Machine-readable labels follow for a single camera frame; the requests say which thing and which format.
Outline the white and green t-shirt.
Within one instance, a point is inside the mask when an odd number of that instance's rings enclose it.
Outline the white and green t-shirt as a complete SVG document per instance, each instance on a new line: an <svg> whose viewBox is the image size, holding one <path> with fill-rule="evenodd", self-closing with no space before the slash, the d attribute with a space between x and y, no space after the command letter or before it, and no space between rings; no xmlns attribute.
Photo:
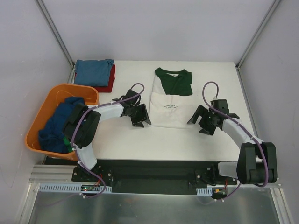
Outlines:
<svg viewBox="0 0 299 224"><path fill-rule="evenodd" d="M185 129L195 109L192 73L187 70L168 71L157 68L149 106L152 125Z"/></svg>

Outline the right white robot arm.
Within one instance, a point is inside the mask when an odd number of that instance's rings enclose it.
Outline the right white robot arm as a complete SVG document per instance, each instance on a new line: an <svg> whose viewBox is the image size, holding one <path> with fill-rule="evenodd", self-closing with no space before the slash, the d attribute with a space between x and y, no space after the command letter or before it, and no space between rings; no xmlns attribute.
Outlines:
<svg viewBox="0 0 299 224"><path fill-rule="evenodd" d="M200 133L212 136L217 128L225 132L239 147L236 162L221 161L210 172L211 181L221 184L227 177L242 184L264 187L278 179L276 147L251 134L238 115L230 113L225 99L214 99L208 108L199 105L187 124L198 123Z"/></svg>

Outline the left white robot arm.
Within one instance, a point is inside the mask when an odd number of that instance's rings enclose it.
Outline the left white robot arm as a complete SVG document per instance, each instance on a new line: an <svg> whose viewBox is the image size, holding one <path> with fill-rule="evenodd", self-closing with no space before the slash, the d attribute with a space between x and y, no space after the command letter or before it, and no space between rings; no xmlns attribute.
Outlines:
<svg viewBox="0 0 299 224"><path fill-rule="evenodd" d="M79 103L74 107L62 133L70 140L72 150L78 157L78 164L84 168L82 175L86 180L93 182L99 176L92 147L99 123L127 116L134 127L144 127L144 123L151 125L146 105L140 101L141 93L130 89L124 96L106 104L90 106Z"/></svg>

